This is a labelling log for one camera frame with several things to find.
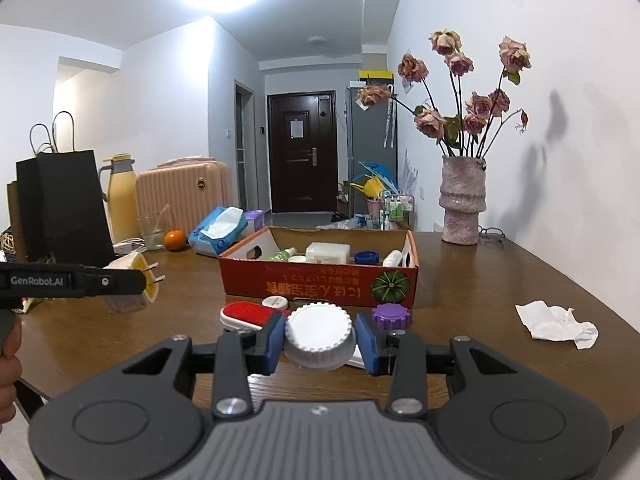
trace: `purple container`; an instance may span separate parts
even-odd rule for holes
[[[384,330],[400,330],[411,323],[411,311],[397,303],[384,303],[373,309],[373,321]]]
[[[249,224],[253,224],[254,231],[259,231],[264,227],[264,211],[260,211],[259,209],[256,211],[247,211],[244,213],[244,217]]]

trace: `door frame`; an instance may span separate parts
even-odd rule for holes
[[[244,149],[244,186],[246,187],[246,201],[249,209],[260,209],[260,189],[258,187],[258,167],[256,153],[256,122],[255,122],[255,92],[239,81],[234,82],[234,118],[236,116],[236,94],[242,95],[242,145]],[[234,173],[236,174],[236,189],[238,203],[240,203],[240,179],[238,168],[238,138],[237,126],[234,126]]]
[[[285,93],[280,93],[280,94],[268,94],[267,95],[267,125],[268,125],[268,131],[269,131],[269,135],[268,135],[268,149],[269,149],[269,183],[270,183],[270,199],[271,199],[271,208],[273,208],[273,190],[275,188],[274,183],[273,183],[273,172],[271,171],[271,168],[274,167],[274,162],[273,162],[273,146],[272,146],[272,142],[273,142],[273,136],[272,134],[272,128],[271,128],[271,109],[272,109],[272,103],[274,99],[277,98],[282,98],[282,97],[310,97],[310,96],[329,96],[330,101],[331,101],[331,131],[332,131],[332,137],[334,138],[334,145],[335,145],[335,167],[336,167],[336,173],[335,173],[335,185],[336,185],[336,196],[338,194],[337,191],[337,186],[338,186],[338,167],[340,164],[340,161],[338,160],[338,124],[337,124],[337,118],[336,118],[336,107],[335,107],[335,90],[319,90],[319,91],[315,91],[315,92],[285,92]]]

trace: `cardboard box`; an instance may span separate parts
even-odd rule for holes
[[[381,261],[402,251],[402,267],[293,264],[258,260],[295,247],[305,254],[312,242],[349,244],[351,261],[359,251],[377,251]],[[411,231],[285,229],[265,227],[220,255],[225,292],[233,296],[328,301],[338,305],[414,304],[418,254]]]

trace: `white wall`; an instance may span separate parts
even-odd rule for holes
[[[415,17],[420,14],[420,26]],[[389,41],[389,66],[408,48],[431,70],[436,104],[453,113],[442,58],[428,35],[452,28],[476,71],[463,92],[487,94],[500,73],[498,43],[507,34],[532,56],[522,84],[506,84],[529,129],[505,127],[488,155],[484,226],[499,226],[640,329],[640,65],[638,0],[401,0]],[[406,101],[425,97],[414,89]],[[440,150],[400,115],[399,153],[420,170],[419,227],[442,221]],[[580,305],[571,306],[578,310]]]
[[[188,155],[207,156],[208,66],[214,24],[206,18],[130,47],[121,69],[84,70],[56,88],[54,113],[76,120],[76,149],[98,162],[131,153],[137,173]],[[58,147],[71,149],[70,123],[59,118]]]
[[[0,230],[9,225],[6,184],[15,179],[15,163],[33,156],[29,130],[51,123],[61,56],[117,68],[122,53],[63,34],[0,25]],[[44,130],[36,130],[36,146],[44,140]]]
[[[349,177],[347,165],[347,123],[345,89],[350,81],[357,81],[359,69],[339,68],[270,73],[264,77],[267,95],[295,92],[335,90],[335,112],[338,132],[338,180]]]
[[[258,61],[224,28],[213,22],[212,53],[209,65],[209,153],[226,162],[233,171],[234,195],[238,200],[236,168],[236,84],[254,94],[255,104],[255,160],[260,208],[271,208],[269,173],[267,166],[264,102],[264,77]]]

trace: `purple bottle cap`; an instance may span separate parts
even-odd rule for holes
[[[407,328],[411,323],[411,311],[397,303],[384,303],[373,309],[373,321],[384,330]]]

